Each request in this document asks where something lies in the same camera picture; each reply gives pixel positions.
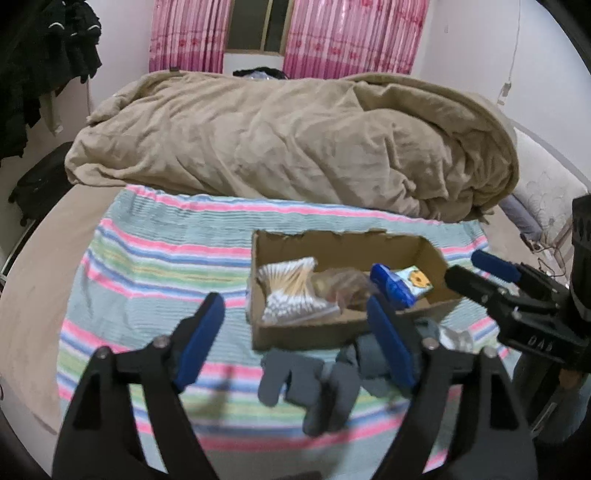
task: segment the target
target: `mattress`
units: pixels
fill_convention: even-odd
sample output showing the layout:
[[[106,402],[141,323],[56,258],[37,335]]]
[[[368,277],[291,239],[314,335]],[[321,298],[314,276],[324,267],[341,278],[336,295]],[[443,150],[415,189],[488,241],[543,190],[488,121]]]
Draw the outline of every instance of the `mattress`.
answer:
[[[80,260],[118,187],[75,186],[27,242],[0,298],[0,374],[50,429],[60,425],[56,359]],[[493,253],[535,263],[500,210],[483,224]]]

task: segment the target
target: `black bag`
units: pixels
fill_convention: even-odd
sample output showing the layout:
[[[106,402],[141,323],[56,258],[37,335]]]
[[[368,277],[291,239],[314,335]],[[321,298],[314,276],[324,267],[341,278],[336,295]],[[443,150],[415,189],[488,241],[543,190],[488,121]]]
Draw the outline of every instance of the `black bag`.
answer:
[[[29,220],[42,220],[72,188],[64,167],[71,146],[72,142],[60,145],[18,181],[8,201],[21,208],[21,226]]]

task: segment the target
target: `pink curtain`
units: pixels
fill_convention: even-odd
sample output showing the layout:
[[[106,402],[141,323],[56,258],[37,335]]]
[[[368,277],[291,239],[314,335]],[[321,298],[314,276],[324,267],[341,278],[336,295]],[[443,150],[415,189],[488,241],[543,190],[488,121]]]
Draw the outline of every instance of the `pink curtain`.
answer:
[[[294,0],[290,78],[410,73],[429,0]]]
[[[231,0],[156,0],[150,71],[221,73]]]

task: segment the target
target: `pillow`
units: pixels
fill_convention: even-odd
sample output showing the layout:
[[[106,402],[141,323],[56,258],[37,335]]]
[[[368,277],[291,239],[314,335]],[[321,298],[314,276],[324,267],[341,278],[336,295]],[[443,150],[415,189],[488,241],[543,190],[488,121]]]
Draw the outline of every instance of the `pillow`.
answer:
[[[499,206],[528,240],[534,242],[541,240],[542,227],[514,195],[509,195],[506,199],[501,200]]]
[[[587,188],[562,163],[519,129],[517,155],[519,183],[513,195],[542,227],[542,240],[556,242],[572,214],[573,199]]]

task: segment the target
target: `blue gripper pad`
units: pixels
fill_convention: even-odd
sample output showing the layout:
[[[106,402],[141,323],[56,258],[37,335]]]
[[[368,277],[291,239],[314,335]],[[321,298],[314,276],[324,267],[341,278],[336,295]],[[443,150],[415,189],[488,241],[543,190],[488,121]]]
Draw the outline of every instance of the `blue gripper pad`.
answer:
[[[184,346],[180,345],[182,350],[177,354],[178,370],[173,380],[179,392],[184,391],[185,388],[194,384],[195,380],[197,380],[207,354],[213,345],[213,341],[216,339],[217,333],[222,326],[225,314],[226,306],[224,305],[222,296],[217,293],[210,293],[201,304],[197,313],[191,318],[184,319],[181,322],[184,325],[179,325],[173,333],[173,343],[177,332],[182,331],[181,336],[184,336],[183,334],[187,336],[186,338],[180,339],[181,343],[184,343]],[[193,333],[184,330],[188,327],[194,328]]]
[[[486,253],[484,250],[476,250],[471,260],[476,268],[491,273],[501,280],[517,283],[521,278],[521,273],[513,263]]]
[[[413,353],[406,347],[375,295],[369,298],[367,311],[369,327],[386,357],[394,384],[402,390],[412,390],[418,383]],[[414,328],[411,321],[406,321]]]

